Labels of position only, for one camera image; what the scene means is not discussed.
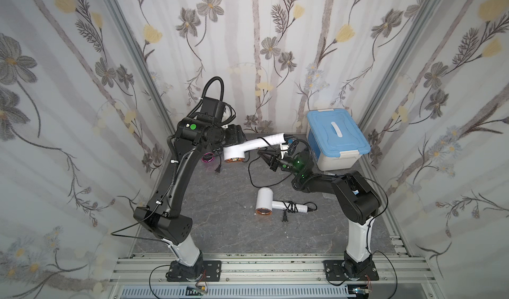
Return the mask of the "white hair dryer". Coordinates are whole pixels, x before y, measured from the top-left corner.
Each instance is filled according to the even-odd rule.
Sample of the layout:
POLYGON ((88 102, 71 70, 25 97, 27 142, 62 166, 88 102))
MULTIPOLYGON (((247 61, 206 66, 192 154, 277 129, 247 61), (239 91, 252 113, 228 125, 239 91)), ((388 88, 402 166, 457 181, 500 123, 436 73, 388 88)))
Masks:
POLYGON ((245 154, 251 150, 262 149, 269 146, 281 145, 286 142, 284 133, 278 133, 262 138, 256 138, 239 145, 225 147, 223 157, 226 163, 242 162, 245 154))
POLYGON ((260 188, 257 192, 255 211, 258 215, 271 215, 274 210, 282 210, 288 213, 303 213, 310 211, 307 205, 283 202, 274 199, 273 191, 270 188, 260 188))

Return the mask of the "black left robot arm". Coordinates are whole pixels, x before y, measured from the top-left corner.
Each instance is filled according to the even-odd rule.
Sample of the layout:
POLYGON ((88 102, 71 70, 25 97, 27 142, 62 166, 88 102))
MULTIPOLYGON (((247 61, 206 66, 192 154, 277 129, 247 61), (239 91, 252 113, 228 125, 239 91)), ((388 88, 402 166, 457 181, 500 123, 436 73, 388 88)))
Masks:
POLYGON ((193 220, 181 214, 182 203, 195 167, 206 153, 221 154, 225 147, 244 140, 240 126, 233 124, 235 112, 220 99, 204 97, 197 109, 177 125, 168 138, 170 163, 158 188, 133 217, 157 241, 176 256, 166 278, 169 281, 197 281, 204 273, 203 253, 190 235, 193 220))

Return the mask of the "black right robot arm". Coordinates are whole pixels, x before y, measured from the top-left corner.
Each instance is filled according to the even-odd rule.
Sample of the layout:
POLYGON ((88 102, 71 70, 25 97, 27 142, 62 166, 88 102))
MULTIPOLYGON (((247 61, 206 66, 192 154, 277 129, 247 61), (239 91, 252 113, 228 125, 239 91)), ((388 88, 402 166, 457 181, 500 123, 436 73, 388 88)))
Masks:
POLYGON ((323 262, 326 279, 333 285, 346 280, 379 280, 371 249, 371 228, 382 206, 381 199, 358 171, 344 175, 315 173, 308 149, 292 157, 275 150, 259 150, 258 157, 272 171, 290 174, 294 190, 334 195, 349 222, 348 243, 342 260, 323 262))

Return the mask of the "dark grey pink hair dryer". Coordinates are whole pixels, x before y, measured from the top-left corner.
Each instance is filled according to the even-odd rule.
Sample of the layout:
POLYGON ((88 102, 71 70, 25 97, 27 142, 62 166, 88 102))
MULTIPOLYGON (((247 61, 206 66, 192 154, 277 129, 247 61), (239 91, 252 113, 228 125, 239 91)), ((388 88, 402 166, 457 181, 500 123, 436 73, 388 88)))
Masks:
POLYGON ((221 154, 220 154, 220 153, 212 153, 212 152, 209 152, 209 153, 205 153, 205 154, 201 157, 201 161, 202 161, 203 163, 211 163, 211 162, 213 162, 216 158, 221 159, 221 154))

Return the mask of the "blue lid storage box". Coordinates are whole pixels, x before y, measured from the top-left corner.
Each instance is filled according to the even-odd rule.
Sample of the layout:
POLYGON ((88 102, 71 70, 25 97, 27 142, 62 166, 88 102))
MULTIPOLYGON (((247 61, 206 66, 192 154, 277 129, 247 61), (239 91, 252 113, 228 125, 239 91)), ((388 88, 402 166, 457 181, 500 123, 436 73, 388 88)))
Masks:
POLYGON ((345 109, 310 111, 307 138, 317 167, 321 171, 351 168, 371 145, 345 109))

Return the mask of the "aluminium mounting rail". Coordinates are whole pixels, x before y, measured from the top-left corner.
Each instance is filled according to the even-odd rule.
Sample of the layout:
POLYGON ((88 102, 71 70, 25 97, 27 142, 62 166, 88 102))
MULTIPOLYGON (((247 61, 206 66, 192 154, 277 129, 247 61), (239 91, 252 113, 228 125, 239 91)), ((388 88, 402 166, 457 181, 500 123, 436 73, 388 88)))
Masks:
POLYGON ((421 257, 375 255, 370 276, 328 280, 326 261, 339 255, 206 255, 214 261, 200 282, 167 280, 170 258, 135 255, 118 259, 108 298, 444 298, 421 257))

